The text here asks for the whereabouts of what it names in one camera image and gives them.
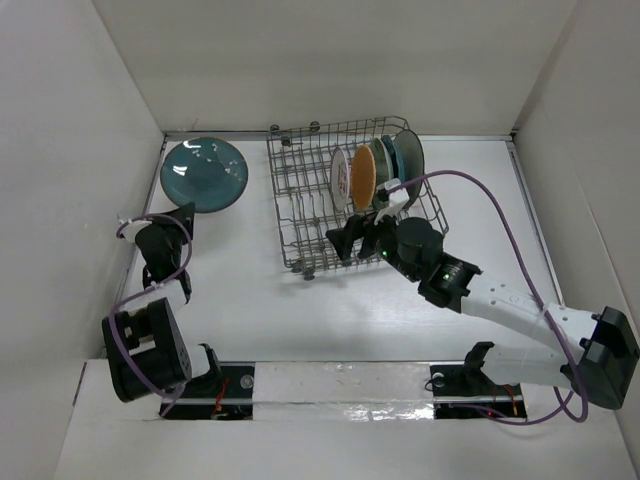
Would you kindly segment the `dark teal blossom plate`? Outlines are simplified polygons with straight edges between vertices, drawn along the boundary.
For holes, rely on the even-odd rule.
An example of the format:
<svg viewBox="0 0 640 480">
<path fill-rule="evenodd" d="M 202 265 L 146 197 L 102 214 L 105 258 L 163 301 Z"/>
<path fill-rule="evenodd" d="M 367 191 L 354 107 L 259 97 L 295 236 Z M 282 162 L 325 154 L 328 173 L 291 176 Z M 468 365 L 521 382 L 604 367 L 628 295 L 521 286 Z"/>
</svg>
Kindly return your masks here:
<svg viewBox="0 0 640 480">
<path fill-rule="evenodd" d="M 215 137 L 187 139 L 165 156 L 160 184 L 176 206 L 195 204 L 197 213 L 214 213 L 234 204 L 244 193 L 249 169 L 242 153 Z"/>
</svg>

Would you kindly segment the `white plate red characters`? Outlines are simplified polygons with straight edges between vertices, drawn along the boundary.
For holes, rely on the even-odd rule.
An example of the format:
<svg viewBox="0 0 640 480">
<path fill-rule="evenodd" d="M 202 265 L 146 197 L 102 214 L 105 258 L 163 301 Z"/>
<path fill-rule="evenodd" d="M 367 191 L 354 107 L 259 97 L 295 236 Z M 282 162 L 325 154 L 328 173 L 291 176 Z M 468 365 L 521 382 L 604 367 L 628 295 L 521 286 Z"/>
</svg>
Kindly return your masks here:
<svg viewBox="0 0 640 480">
<path fill-rule="evenodd" d="M 335 211 L 343 212 L 351 199 L 351 168 L 341 147 L 336 147 L 331 155 L 329 190 Z"/>
</svg>

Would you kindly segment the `round woven bamboo tray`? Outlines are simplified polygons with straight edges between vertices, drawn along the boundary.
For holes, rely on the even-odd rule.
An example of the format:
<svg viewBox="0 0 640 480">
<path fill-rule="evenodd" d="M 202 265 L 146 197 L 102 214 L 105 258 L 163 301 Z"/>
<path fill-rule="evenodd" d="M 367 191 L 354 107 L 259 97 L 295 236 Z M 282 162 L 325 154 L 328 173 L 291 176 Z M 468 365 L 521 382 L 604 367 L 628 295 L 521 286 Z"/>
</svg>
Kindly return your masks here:
<svg viewBox="0 0 640 480">
<path fill-rule="evenodd" d="M 351 162 L 351 195 L 357 210 L 366 210 L 376 189 L 375 158 L 368 145 L 360 146 Z"/>
</svg>

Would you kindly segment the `light green flower plate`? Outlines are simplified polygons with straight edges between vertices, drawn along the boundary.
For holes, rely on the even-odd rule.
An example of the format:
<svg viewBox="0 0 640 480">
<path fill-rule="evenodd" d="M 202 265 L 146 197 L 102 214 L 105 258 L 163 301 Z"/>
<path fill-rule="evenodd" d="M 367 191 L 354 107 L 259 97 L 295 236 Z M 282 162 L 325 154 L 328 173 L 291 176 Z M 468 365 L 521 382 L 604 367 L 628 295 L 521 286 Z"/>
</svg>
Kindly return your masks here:
<svg viewBox="0 0 640 480">
<path fill-rule="evenodd" d="M 394 169 L 391 161 L 391 157 L 382 142 L 379 138 L 374 138 L 369 147 L 374 156 L 374 164 L 375 164 L 375 185 L 383 185 L 387 181 L 393 178 Z"/>
</svg>

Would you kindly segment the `teal scalloped plate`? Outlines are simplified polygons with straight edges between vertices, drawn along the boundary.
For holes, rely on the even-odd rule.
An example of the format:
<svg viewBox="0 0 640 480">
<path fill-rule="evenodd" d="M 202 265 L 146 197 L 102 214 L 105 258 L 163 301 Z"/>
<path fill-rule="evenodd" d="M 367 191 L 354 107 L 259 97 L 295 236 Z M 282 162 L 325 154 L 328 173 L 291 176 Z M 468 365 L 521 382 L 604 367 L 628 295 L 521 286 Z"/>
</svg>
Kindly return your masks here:
<svg viewBox="0 0 640 480">
<path fill-rule="evenodd" d="M 381 137 L 381 141 L 389 153 L 393 166 L 394 178 L 397 178 L 401 183 L 406 182 L 404 160 L 401 151 L 389 135 L 383 135 Z"/>
</svg>

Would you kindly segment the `cream plate tree drawing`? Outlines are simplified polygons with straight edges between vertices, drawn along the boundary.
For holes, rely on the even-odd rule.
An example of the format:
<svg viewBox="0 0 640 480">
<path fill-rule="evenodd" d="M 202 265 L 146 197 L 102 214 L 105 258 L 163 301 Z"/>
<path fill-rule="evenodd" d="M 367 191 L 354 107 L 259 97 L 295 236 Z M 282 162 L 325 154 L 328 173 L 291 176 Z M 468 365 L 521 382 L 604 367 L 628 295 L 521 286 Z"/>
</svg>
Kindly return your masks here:
<svg viewBox="0 0 640 480">
<path fill-rule="evenodd" d="M 421 177 L 425 173 L 424 152 L 417 134 L 410 129 L 400 131 L 394 138 L 396 152 L 402 160 L 402 183 Z"/>
</svg>

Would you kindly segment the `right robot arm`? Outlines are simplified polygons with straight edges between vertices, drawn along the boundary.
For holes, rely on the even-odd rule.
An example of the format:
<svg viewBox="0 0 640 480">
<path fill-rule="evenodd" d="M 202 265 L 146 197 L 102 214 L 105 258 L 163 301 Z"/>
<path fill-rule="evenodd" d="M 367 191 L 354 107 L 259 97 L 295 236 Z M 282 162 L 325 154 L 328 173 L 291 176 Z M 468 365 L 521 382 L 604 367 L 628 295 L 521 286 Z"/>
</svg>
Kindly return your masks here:
<svg viewBox="0 0 640 480">
<path fill-rule="evenodd" d="M 466 355 L 462 381 L 474 393 L 495 384 L 533 383 L 570 389 L 590 403 L 620 409 L 639 361 L 639 345 L 626 316 L 539 303 L 478 266 L 445 253 L 444 237 L 419 217 L 398 221 L 355 215 L 326 237 L 341 260 L 362 243 L 359 258 L 378 255 L 432 305 L 482 318 L 537 342 L 517 349 L 481 341 Z"/>
</svg>

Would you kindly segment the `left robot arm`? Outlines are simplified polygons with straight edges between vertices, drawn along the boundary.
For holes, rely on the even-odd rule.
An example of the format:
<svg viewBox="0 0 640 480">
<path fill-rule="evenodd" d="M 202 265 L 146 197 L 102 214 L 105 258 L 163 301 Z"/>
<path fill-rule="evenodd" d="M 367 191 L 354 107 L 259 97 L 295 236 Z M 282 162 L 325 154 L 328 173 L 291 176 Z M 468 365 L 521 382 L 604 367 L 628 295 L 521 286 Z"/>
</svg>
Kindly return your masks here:
<svg viewBox="0 0 640 480">
<path fill-rule="evenodd" d="M 227 387 L 215 351 L 201 343 L 193 366 L 175 311 L 192 296 L 187 265 L 193 254 L 196 205 L 122 222 L 116 237 L 134 244 L 145 265 L 140 292 L 116 303 L 102 320 L 111 381 L 119 400 L 149 394 L 173 401 L 184 393 L 216 396 Z"/>
</svg>

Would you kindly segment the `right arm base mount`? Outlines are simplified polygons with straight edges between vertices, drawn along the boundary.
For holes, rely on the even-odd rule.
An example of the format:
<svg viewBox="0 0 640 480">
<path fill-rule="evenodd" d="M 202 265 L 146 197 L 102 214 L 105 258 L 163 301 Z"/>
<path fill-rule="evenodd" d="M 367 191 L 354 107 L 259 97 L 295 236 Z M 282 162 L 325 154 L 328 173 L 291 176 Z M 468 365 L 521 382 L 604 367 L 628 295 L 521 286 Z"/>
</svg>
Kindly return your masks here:
<svg viewBox="0 0 640 480">
<path fill-rule="evenodd" d="M 432 364 L 429 372 L 424 389 L 432 394 L 437 420 L 528 416 L 519 384 L 495 384 L 483 373 L 468 372 L 462 364 Z"/>
</svg>

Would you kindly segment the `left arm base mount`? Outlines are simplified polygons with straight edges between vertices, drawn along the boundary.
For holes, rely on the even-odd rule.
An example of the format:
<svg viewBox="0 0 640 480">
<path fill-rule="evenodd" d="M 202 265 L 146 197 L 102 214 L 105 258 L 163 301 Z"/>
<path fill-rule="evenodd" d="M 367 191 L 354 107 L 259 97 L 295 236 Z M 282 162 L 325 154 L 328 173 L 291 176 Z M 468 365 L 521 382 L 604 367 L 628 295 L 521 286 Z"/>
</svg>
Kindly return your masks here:
<svg viewBox="0 0 640 480">
<path fill-rule="evenodd" d="M 254 363 L 222 363 L 219 379 L 197 377 L 167 413 L 171 402 L 163 401 L 159 413 L 165 420 L 251 420 L 254 383 Z"/>
</svg>

